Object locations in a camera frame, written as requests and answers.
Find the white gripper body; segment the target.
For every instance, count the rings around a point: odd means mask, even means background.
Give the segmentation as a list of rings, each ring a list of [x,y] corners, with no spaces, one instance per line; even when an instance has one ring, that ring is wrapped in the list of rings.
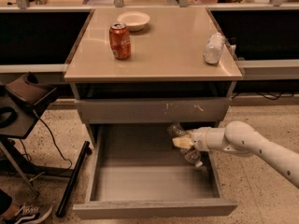
[[[191,139],[196,150],[208,151],[208,146],[206,144],[207,131],[208,127],[202,127],[192,131]]]

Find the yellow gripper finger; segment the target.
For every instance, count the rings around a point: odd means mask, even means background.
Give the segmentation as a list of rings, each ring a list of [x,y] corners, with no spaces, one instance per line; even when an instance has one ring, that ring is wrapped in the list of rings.
[[[193,142],[188,136],[181,136],[172,139],[175,147],[182,149],[190,149],[193,147]]]

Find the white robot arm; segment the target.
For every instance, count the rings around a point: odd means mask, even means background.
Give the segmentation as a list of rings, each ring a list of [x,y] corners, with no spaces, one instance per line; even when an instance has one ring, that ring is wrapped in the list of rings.
[[[256,155],[299,188],[299,154],[269,141],[245,122],[232,121],[224,128],[201,127],[188,131],[173,123],[167,130],[174,146],[196,167],[202,165],[200,152],[203,151]]]

